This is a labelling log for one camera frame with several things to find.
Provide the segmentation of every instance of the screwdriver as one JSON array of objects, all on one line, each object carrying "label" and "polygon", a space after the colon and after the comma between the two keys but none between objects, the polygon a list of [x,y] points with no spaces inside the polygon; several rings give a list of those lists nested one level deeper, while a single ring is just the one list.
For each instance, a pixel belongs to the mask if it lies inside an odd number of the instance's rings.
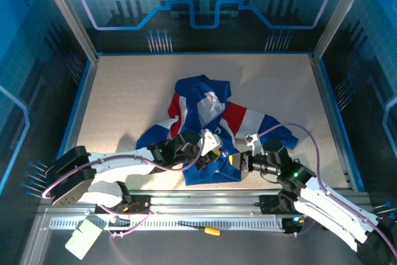
[{"label": "screwdriver", "polygon": [[213,227],[201,227],[201,226],[193,226],[193,225],[188,225],[186,223],[178,223],[178,225],[184,226],[184,227],[191,227],[194,229],[198,229],[200,231],[204,231],[206,234],[210,234],[213,236],[220,236],[221,235],[221,230],[213,228]]}]

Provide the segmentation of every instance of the cloth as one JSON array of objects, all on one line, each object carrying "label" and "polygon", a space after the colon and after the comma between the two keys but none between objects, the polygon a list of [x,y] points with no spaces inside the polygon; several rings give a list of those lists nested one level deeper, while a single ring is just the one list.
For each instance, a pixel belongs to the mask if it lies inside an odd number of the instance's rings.
[{"label": "cloth", "polygon": [[[246,135],[261,133],[279,122],[269,115],[228,102],[230,96],[228,81],[211,80],[205,75],[178,80],[168,109],[170,119],[142,134],[136,149],[174,138],[184,130],[200,134],[201,129],[207,128],[222,139],[224,154],[200,171],[195,166],[185,170],[186,185],[241,181],[241,171],[230,164],[228,157],[238,152],[236,138],[245,140]],[[280,139],[289,149],[298,142],[285,127],[262,136],[261,143],[271,138]]]}]

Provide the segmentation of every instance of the robotic arm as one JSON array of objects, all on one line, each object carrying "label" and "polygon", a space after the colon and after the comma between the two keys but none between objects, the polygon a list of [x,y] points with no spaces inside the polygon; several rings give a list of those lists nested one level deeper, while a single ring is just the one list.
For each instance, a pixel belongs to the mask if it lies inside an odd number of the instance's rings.
[{"label": "robotic arm", "polygon": [[[55,207],[87,202],[104,205],[115,213],[136,213],[136,202],[123,183],[125,177],[181,171],[193,165],[199,169],[206,167],[218,158],[214,151],[222,143],[208,130],[202,136],[200,139],[195,132],[186,130],[171,141],[122,154],[87,153],[83,146],[73,148],[47,170],[50,187],[43,197],[51,199]],[[237,154],[233,161],[238,161],[240,169],[246,172],[276,176],[282,186],[279,202],[283,211],[302,213],[320,223],[345,241],[363,264],[395,264],[390,248],[397,242],[397,229],[391,219],[381,220],[343,198],[310,169],[292,160],[279,142],[266,143],[261,155],[259,137],[248,136],[247,144],[252,151]],[[172,169],[180,163],[188,165]]]}]

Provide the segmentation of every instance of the glass panel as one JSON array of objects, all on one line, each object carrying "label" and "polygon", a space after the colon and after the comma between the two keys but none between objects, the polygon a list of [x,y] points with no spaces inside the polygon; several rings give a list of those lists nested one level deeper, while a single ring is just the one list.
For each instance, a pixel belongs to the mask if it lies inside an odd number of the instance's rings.
[{"label": "glass panel", "polygon": [[0,255],[18,264],[86,57],[53,0],[0,0]]},{"label": "glass panel", "polygon": [[397,196],[396,0],[355,0],[324,63],[366,191]]},{"label": "glass panel", "polygon": [[338,0],[70,0],[98,52],[313,51]]}]

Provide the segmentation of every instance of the yellow screwdriver handle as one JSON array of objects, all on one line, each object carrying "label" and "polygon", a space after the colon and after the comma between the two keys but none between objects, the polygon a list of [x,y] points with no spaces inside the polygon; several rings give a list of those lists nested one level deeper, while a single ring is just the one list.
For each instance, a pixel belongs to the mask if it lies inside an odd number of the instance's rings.
[{"label": "yellow screwdriver handle", "polygon": [[212,227],[205,227],[204,233],[213,235],[213,236],[220,236],[221,235],[221,230],[212,228]]}]

